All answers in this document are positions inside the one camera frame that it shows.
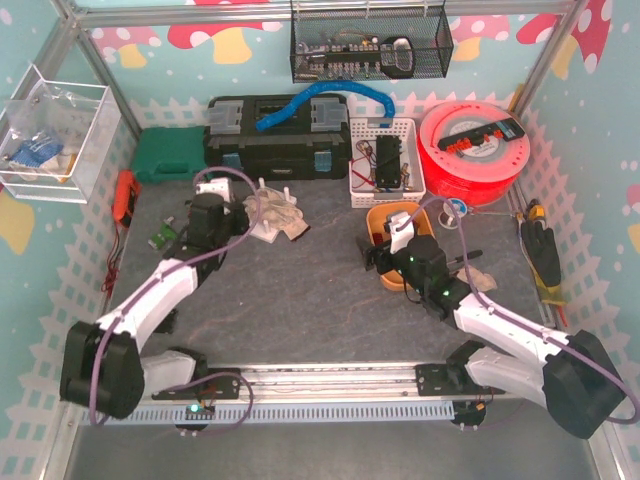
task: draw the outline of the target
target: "white basket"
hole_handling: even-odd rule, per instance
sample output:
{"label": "white basket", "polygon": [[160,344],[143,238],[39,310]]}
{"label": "white basket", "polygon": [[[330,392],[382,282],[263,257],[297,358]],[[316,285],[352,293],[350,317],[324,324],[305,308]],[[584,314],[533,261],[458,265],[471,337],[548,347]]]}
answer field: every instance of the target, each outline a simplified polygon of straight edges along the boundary
{"label": "white basket", "polygon": [[72,116],[73,124],[66,132],[68,134],[71,129],[72,134],[77,131],[84,136],[80,137],[81,147],[75,163],[68,172],[47,172],[16,166],[8,159],[17,150],[21,140],[12,138],[8,133],[0,144],[0,182],[19,199],[87,203],[120,122],[120,110],[109,87],[53,82],[42,77],[26,100],[35,108],[38,96],[49,92],[50,86],[58,86],[82,96],[76,99],[77,115]]}
{"label": "white basket", "polygon": [[397,135],[400,137],[400,164],[407,163],[409,177],[409,186],[412,191],[404,191],[402,188],[391,189],[388,192],[362,191],[360,184],[363,180],[353,172],[354,170],[369,176],[369,165],[364,161],[349,163],[349,191],[351,192],[352,208],[371,208],[381,203],[390,203],[398,201],[419,202],[427,192],[424,178],[422,176],[422,164],[420,163],[420,155],[418,153],[418,144],[416,139],[416,124],[411,118],[351,118],[349,121],[351,128],[351,148],[353,150],[353,158],[358,159],[361,153],[356,148],[356,144],[361,140],[368,140],[373,147],[374,153],[376,148],[377,135]]}

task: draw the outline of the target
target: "blue hose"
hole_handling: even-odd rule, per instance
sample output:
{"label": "blue hose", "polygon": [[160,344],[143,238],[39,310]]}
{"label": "blue hose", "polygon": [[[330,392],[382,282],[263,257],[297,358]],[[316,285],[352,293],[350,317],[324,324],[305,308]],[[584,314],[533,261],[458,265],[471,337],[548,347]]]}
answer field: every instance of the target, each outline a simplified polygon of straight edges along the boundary
{"label": "blue hose", "polygon": [[351,82],[348,80],[318,82],[314,83],[309,88],[303,90],[295,97],[293,97],[293,99],[291,99],[291,102],[289,102],[289,104],[286,105],[282,110],[278,110],[277,112],[272,113],[271,115],[267,115],[261,120],[258,120],[256,122],[256,130],[262,132],[267,128],[271,128],[274,125],[278,125],[279,123],[284,122],[287,118],[296,113],[296,110],[300,108],[300,105],[320,93],[341,90],[359,93],[360,95],[364,95],[365,97],[369,97],[377,102],[380,102],[384,106],[385,118],[393,118],[393,116],[396,114],[396,107],[393,104],[393,100],[386,93],[378,92],[371,87],[367,87],[366,85]]}

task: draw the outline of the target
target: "wire basket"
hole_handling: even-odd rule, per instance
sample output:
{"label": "wire basket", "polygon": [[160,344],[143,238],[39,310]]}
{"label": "wire basket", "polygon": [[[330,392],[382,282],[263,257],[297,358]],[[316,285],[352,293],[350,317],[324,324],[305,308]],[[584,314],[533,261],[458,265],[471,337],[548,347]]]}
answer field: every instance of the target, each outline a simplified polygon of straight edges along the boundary
{"label": "wire basket", "polygon": [[291,1],[294,83],[447,75],[453,40],[444,2],[416,7],[349,2],[354,3],[327,9],[317,0]]}

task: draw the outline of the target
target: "orange plastic container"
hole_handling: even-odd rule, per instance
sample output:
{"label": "orange plastic container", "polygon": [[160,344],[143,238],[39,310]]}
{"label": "orange plastic container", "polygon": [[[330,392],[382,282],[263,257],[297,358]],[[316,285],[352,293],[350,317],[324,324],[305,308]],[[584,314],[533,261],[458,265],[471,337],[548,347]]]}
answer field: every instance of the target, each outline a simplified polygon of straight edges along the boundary
{"label": "orange plastic container", "polygon": [[[391,215],[392,213],[402,211],[405,211],[409,215],[411,215],[418,209],[418,207],[420,207],[420,205],[418,205],[416,202],[394,202],[376,205],[371,210],[369,210],[369,213],[367,213],[367,228],[369,230],[369,240],[371,241],[371,243],[374,243],[374,233],[380,233],[382,235],[383,241],[391,239],[391,236],[384,231],[384,224],[387,221],[387,216]],[[433,230],[431,228],[431,223],[429,222],[429,217],[427,216],[427,212],[422,210],[414,219],[414,222],[418,224],[418,235],[434,236]],[[381,275],[380,281],[385,288],[393,292],[404,291],[402,277],[395,270]]]}

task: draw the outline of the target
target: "black box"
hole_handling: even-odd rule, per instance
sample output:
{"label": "black box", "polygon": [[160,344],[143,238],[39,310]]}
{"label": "black box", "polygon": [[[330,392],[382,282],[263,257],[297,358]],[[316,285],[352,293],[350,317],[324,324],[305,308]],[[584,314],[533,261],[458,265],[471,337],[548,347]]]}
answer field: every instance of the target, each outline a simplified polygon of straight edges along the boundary
{"label": "black box", "polygon": [[293,95],[220,97],[209,103],[204,159],[265,180],[344,178],[351,160],[349,110],[342,95],[318,95],[263,132],[256,122]]}

